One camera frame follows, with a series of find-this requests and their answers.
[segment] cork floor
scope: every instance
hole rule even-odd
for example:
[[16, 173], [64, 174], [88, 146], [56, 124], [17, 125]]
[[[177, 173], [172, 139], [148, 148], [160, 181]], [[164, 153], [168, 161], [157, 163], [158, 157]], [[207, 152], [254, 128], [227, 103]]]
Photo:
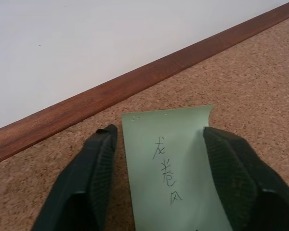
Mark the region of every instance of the cork floor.
[[0, 163], [0, 231], [30, 230], [59, 172], [98, 128], [119, 129], [106, 231], [134, 230], [121, 114], [214, 104], [289, 185], [289, 19]]

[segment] handwriting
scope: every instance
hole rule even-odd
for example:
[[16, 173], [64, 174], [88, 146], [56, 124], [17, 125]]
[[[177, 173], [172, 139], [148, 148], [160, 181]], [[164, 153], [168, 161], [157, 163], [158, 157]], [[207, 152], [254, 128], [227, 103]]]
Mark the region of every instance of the handwriting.
[[174, 181], [172, 184], [170, 184], [170, 181], [172, 180], [172, 175], [171, 175], [172, 172], [171, 172], [171, 170], [169, 170], [169, 171], [167, 172], [167, 168], [171, 166], [171, 165], [167, 165], [168, 162], [169, 162], [169, 159], [168, 159], [167, 163], [166, 163], [166, 161], [165, 161], [165, 159], [164, 159], [164, 163], [161, 163], [161, 164], [164, 166], [164, 168], [161, 169], [161, 171], [164, 171], [164, 173], [163, 173], [163, 175], [164, 175], [164, 180], [163, 180], [163, 182], [165, 182], [165, 179], [166, 179], [167, 185], [168, 185], [169, 187], [172, 187], [176, 181]]
[[[164, 137], [159, 137], [158, 138], [158, 142], [155, 143], [157, 144], [157, 148], [155, 150], [153, 159], [156, 157], [157, 154], [164, 154], [163, 156], [167, 156], [166, 151], [165, 151], [165, 146], [163, 143]], [[166, 182], [168, 187], [172, 187], [175, 182], [177, 182], [176, 180], [174, 180], [173, 178], [173, 172], [171, 171], [171, 164], [170, 164], [170, 159], [166, 159], [163, 158], [163, 163], [161, 163], [163, 165], [163, 168], [161, 169], [161, 171], [163, 171], [163, 182]], [[182, 201], [183, 199], [179, 196], [179, 194], [177, 193], [177, 191], [174, 191], [173, 193], [171, 192], [171, 200], [170, 200], [170, 206], [173, 205], [173, 203], [175, 201]]]
[[163, 152], [163, 150], [165, 149], [165, 147], [163, 147], [162, 149], [159, 147], [161, 144], [163, 144], [163, 143], [160, 142], [160, 137], [158, 138], [158, 143], [156, 143], [156, 144], [158, 144], [158, 147], [156, 148], [156, 151], [155, 151], [155, 153], [154, 153], [154, 157], [153, 157], [152, 160], [154, 160], [155, 155], [156, 155], [157, 153], [158, 153], [158, 154], [164, 154], [164, 153], [165, 153], [165, 152]]
[[179, 194], [176, 191], [174, 191], [173, 193], [171, 193], [170, 205], [173, 205], [173, 203], [177, 200], [182, 201], [183, 199], [179, 196]]

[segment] sticky note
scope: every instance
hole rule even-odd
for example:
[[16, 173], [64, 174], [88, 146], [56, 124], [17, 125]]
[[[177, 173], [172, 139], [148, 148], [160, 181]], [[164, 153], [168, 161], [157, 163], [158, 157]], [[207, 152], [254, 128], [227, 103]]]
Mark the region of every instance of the sticky note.
[[212, 106], [122, 115], [136, 231], [231, 231], [203, 127]]

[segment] wooden baseboard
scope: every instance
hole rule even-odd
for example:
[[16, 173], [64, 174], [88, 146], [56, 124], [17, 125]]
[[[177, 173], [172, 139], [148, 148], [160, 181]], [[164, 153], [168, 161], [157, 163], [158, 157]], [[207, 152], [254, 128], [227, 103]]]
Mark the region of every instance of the wooden baseboard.
[[0, 128], [0, 162], [289, 18], [289, 3]]

